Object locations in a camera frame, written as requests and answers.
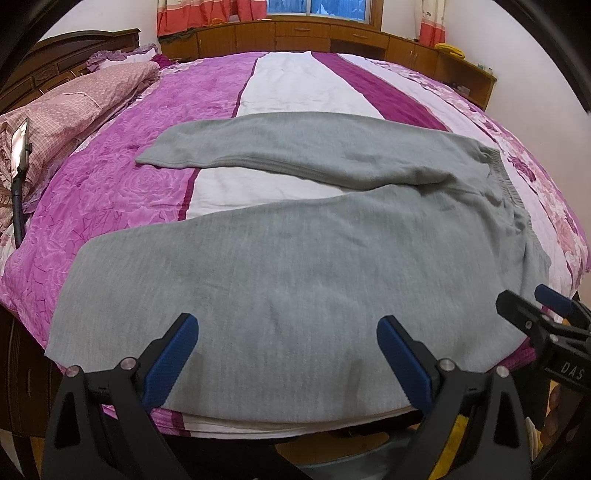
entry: bedsheet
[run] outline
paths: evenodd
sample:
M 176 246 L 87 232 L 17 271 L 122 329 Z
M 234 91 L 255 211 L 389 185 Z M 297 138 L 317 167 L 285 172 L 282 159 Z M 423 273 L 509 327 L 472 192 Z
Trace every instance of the bedsheet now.
M 344 192 L 245 168 L 166 170 L 134 164 L 138 153 L 175 124 L 273 111 L 354 113 L 409 124 L 427 115 L 433 125 L 499 148 L 551 258 L 550 286 L 571 294 L 589 270 L 584 233 L 543 168 L 510 132 L 449 88 L 403 67 L 350 55 L 245 53 L 199 60 L 163 76 L 139 103 L 65 162 L 31 218 L 21 248 L 8 256 L 0 301 L 45 347 L 60 288 L 88 239 L 218 210 Z M 521 348 L 506 364 L 515 366 L 531 357 L 531 349 Z M 384 412 L 383 417 L 392 414 Z M 288 436 L 335 427 L 247 425 L 163 409 L 152 416 L 166 433 L 217 437 Z M 343 419 L 338 426 L 375 419 Z

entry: white wall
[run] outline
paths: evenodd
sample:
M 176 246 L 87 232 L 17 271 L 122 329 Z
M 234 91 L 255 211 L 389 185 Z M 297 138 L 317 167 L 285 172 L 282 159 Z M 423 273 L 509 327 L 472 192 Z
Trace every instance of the white wall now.
M 534 154 L 591 240 L 591 117 L 564 76 L 493 0 L 446 0 L 445 24 L 447 42 L 467 60 L 493 68 L 498 78 L 486 112 Z M 414 0 L 385 0 L 382 29 L 414 36 Z M 581 290 L 591 301 L 591 278 Z
M 139 28 L 139 44 L 158 43 L 157 0 L 82 0 L 43 38 L 76 30 L 117 31 Z

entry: gray sweatpants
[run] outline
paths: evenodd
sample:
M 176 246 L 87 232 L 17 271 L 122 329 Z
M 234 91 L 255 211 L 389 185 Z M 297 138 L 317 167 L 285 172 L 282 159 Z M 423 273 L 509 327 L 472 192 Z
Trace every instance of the gray sweatpants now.
M 499 153 L 468 138 L 351 115 L 266 113 L 173 127 L 138 162 L 260 168 L 363 190 L 82 247 L 47 356 L 112 368 L 193 313 L 199 342 L 165 404 L 173 410 L 289 423 L 406 406 L 376 342 L 380 317 L 394 314 L 436 357 L 485 371 L 524 339 L 496 314 L 496 296 L 510 288 L 532 300 L 548 280 L 549 259 Z

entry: yellow cloth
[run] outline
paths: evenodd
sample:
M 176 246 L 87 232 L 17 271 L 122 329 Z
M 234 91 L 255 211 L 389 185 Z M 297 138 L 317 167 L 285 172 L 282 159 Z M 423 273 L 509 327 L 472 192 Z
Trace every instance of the yellow cloth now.
M 450 45 L 449 43 L 438 43 L 437 45 L 435 45 L 435 49 L 453 55 L 454 57 L 458 57 L 459 59 L 466 58 L 466 55 L 464 55 L 464 52 L 462 52 L 462 50 L 460 50 L 457 47 L 454 47 L 453 45 Z
M 460 444 L 464 437 L 464 432 L 468 425 L 468 417 L 458 415 L 456 422 L 453 424 L 452 432 L 450 433 L 445 447 L 435 465 L 435 468 L 429 476 L 429 480 L 437 480 L 449 473 L 452 466 L 453 459 L 456 457 L 457 451 L 460 449 Z

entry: pink pillow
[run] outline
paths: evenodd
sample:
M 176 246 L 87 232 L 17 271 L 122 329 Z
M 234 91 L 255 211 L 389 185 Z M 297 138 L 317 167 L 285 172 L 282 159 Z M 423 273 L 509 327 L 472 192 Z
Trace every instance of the pink pillow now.
M 112 113 L 121 102 L 129 101 L 131 95 L 157 78 L 158 64 L 151 61 L 116 65 L 75 78 L 23 107 L 0 115 L 0 228 L 6 228 L 12 219 L 12 134 L 25 118 L 30 120 L 33 144 L 23 186 L 26 201 L 52 161 L 70 155 L 83 140 L 80 137 L 102 124 L 102 116 Z

